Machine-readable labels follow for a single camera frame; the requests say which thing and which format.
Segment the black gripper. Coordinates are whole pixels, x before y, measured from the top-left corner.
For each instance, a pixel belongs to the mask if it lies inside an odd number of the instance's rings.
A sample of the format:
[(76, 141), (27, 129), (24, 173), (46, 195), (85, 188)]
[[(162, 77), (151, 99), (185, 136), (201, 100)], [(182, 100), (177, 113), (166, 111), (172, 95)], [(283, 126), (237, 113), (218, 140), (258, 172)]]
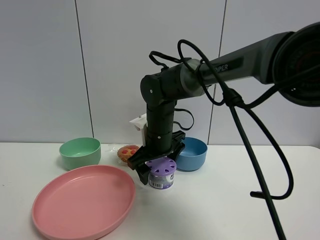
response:
[(183, 140), (186, 134), (179, 130), (164, 135), (147, 134), (146, 145), (141, 146), (137, 152), (128, 159), (127, 165), (135, 168), (140, 181), (147, 185), (151, 168), (145, 164), (147, 161), (168, 157), (174, 162), (185, 148)]

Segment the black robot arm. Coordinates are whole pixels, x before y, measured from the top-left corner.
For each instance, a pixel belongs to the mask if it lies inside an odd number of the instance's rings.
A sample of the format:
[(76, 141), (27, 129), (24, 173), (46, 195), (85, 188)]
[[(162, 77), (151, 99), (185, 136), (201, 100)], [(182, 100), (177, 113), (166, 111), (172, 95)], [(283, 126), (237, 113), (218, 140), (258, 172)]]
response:
[(149, 181), (148, 161), (176, 159), (184, 149), (185, 134), (173, 131), (177, 101), (202, 96), (211, 85), (225, 87), (228, 81), (253, 77), (296, 105), (320, 104), (319, 23), (272, 35), (211, 61), (180, 57), (174, 63), (140, 82), (146, 102), (145, 143), (127, 164), (143, 184)]

